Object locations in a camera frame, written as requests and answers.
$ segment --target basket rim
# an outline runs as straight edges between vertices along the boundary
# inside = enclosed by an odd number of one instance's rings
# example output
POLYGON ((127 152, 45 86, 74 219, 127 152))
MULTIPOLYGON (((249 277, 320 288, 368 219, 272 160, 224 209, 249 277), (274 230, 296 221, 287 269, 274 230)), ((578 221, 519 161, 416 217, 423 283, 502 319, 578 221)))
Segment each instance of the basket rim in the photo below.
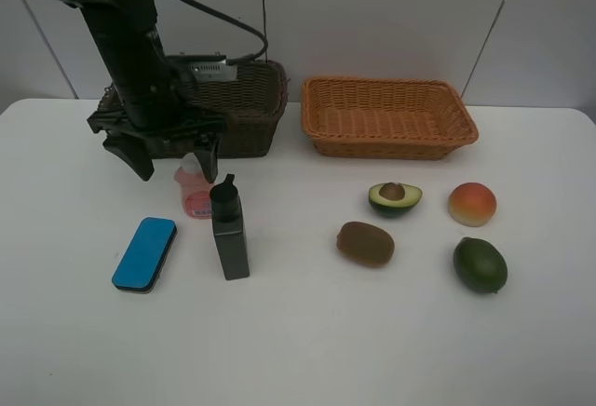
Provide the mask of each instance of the basket rim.
POLYGON ((319 142, 336 142, 344 144, 358 144, 358 143, 378 143, 391 145, 428 145, 428 146, 445 146, 445 147, 461 147, 463 145, 470 145, 478 140, 479 132, 476 123, 471 118, 467 107, 464 105, 457 90, 449 83, 442 80, 426 80, 416 78, 370 78, 370 77, 349 77, 349 76, 314 76, 305 80, 302 86, 302 127, 303 131, 314 141, 319 142), (471 131, 469 134, 463 136, 441 136, 440 139, 429 139, 424 137, 414 137, 408 135, 394 135, 391 137, 379 135, 362 135, 362 134, 337 134, 337 133, 322 133, 313 128, 311 123, 311 113, 308 109, 310 101, 310 86, 317 82, 361 82, 361 83, 382 83, 382 84, 412 84, 412 85, 432 85, 436 87, 443 87, 449 91, 454 98, 456 105, 466 119, 471 131))

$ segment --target wicker basket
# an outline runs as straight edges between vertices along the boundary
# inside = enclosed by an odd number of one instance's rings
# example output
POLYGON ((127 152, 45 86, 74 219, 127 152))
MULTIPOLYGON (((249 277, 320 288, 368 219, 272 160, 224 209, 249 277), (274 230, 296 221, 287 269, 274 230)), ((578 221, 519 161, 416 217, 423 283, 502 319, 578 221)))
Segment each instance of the wicker basket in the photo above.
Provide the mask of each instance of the wicker basket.
POLYGON ((310 78, 302 126, 319 153, 338 157, 442 159, 478 139, 455 89, 437 80, 310 78))
MULTIPOLYGON (((191 105, 226 113, 230 129, 222 137, 219 157, 257 157, 269 152, 279 119, 288 102, 288 79, 274 61, 240 64, 234 82, 179 82, 178 93, 191 105)), ((113 87, 106 90, 98 110, 120 107, 113 87)), ((191 142, 145 141, 151 158, 182 157, 191 142)))

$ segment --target white table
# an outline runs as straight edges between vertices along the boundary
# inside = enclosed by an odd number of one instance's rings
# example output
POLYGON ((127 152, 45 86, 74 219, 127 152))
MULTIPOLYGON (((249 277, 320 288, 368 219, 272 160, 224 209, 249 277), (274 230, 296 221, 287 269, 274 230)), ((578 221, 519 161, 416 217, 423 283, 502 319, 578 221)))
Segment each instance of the white table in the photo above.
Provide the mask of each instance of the white table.
POLYGON ((210 222, 180 207, 177 161, 143 183, 91 134, 95 106, 28 100, 0 116, 3 406, 596 404, 596 128, 581 113, 472 108, 476 144, 408 162, 319 156, 291 104, 269 156, 221 162, 252 272, 226 282, 210 222), (374 216, 367 190, 386 181, 422 187, 422 203, 374 216), (446 211, 468 181, 498 198, 481 229, 446 211), (154 291, 118 291, 146 216, 179 235, 154 291), (388 267, 338 255, 352 220, 396 239, 388 267), (504 254, 497 295, 455 279, 464 236, 504 254))

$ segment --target whole avocado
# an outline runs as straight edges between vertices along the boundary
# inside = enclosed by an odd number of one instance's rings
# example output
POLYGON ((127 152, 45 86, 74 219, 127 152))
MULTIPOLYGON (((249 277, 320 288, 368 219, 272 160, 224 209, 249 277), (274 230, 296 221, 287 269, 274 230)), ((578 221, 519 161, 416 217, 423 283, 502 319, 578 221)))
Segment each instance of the whole avocado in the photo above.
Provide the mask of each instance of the whole avocado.
POLYGON ((486 240, 464 237, 454 251, 455 273, 469 289, 497 293, 508 278, 505 259, 486 240))

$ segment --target black cable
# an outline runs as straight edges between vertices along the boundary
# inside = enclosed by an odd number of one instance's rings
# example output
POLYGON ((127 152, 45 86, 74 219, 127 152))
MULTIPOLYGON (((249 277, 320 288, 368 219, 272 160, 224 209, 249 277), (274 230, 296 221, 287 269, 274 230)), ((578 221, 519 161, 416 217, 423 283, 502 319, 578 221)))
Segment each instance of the black cable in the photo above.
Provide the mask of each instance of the black cable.
POLYGON ((204 4, 199 3, 198 1, 195 1, 195 0, 179 0, 179 1, 182 1, 183 3, 187 4, 188 6, 194 7, 202 12, 205 12, 205 13, 211 15, 212 17, 219 19, 219 20, 229 22, 230 24, 233 24, 236 27, 239 27, 243 31, 246 31, 250 34, 257 36, 261 41, 263 41, 263 47, 256 54, 245 55, 244 57, 238 57, 237 59, 228 60, 227 64, 239 64, 239 63, 244 63, 246 61, 253 61, 253 60, 256 60, 259 57, 261 57, 267 51, 267 48, 269 47, 269 42, 267 41, 267 38, 263 34, 261 34, 259 31, 257 31, 256 29, 250 27, 248 24, 245 24, 241 21, 238 21, 238 20, 228 16, 228 15, 225 15, 224 13, 219 12, 219 11, 215 10, 214 8, 207 7, 204 4))

